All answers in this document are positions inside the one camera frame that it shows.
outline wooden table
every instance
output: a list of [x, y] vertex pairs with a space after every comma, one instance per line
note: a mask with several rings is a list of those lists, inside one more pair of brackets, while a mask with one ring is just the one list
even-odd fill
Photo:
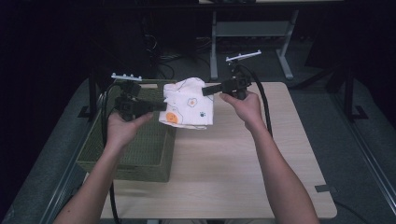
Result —
[[[320, 218], [336, 215], [318, 162], [289, 91], [263, 83], [275, 141], [302, 180]], [[248, 88], [259, 92], [256, 85]], [[274, 218], [250, 133], [233, 108], [215, 95], [214, 125], [205, 131], [178, 129], [168, 183], [115, 180], [121, 218]], [[102, 218], [111, 218], [107, 197]]]

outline baby clothes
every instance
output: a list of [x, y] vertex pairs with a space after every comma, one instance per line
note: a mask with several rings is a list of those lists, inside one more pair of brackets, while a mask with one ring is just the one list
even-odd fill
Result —
[[167, 108], [160, 112], [159, 121], [188, 129], [206, 129], [206, 125], [212, 125], [213, 95], [203, 96], [203, 87], [205, 83], [198, 77], [164, 85]]

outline white garment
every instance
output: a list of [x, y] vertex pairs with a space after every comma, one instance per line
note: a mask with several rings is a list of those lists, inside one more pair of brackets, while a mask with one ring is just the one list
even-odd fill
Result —
[[198, 77], [187, 78], [163, 87], [168, 104], [159, 121], [178, 128], [206, 129], [213, 124], [213, 95], [203, 96], [205, 83]]

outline human arm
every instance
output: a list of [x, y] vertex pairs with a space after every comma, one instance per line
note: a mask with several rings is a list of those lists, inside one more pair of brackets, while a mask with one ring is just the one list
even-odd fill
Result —
[[220, 98], [245, 122], [256, 146], [268, 201], [277, 223], [318, 223], [304, 185], [280, 153], [262, 120], [259, 96], [247, 91], [243, 101], [221, 93]]
[[152, 118], [148, 113], [126, 122], [119, 113], [108, 118], [107, 143], [78, 193], [64, 206], [54, 223], [98, 223], [117, 166], [137, 130]]

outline right hand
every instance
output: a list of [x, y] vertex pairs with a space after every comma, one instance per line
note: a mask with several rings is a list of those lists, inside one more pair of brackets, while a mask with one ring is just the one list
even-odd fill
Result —
[[262, 107], [259, 96], [251, 91], [246, 91], [245, 100], [238, 100], [229, 94], [221, 93], [220, 98], [229, 103], [235, 109], [238, 117], [245, 122], [245, 126], [251, 132], [255, 125], [262, 125]]

